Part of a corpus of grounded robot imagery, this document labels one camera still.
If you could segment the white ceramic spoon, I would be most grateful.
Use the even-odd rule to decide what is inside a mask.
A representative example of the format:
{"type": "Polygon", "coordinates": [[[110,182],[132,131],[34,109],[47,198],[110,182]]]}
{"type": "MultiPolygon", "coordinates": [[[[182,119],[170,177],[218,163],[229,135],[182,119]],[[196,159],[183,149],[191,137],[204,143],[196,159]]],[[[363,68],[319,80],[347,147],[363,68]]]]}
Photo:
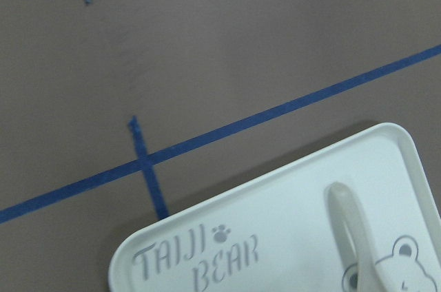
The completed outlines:
{"type": "Polygon", "coordinates": [[[376,247],[356,193],[342,182],[326,190],[327,212],[340,260],[343,291],[394,291],[388,273],[376,265],[376,247]]]}

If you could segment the white bear-print tray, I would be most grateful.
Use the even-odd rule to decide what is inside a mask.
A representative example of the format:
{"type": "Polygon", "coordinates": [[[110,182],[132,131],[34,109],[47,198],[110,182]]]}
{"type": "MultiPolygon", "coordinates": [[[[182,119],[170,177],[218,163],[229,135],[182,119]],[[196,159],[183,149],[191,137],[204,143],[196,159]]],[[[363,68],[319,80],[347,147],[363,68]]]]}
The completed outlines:
{"type": "Polygon", "coordinates": [[[440,217],[401,126],[381,123],[143,228],[111,291],[343,291],[326,190],[349,186],[394,291],[440,290],[440,217]]]}

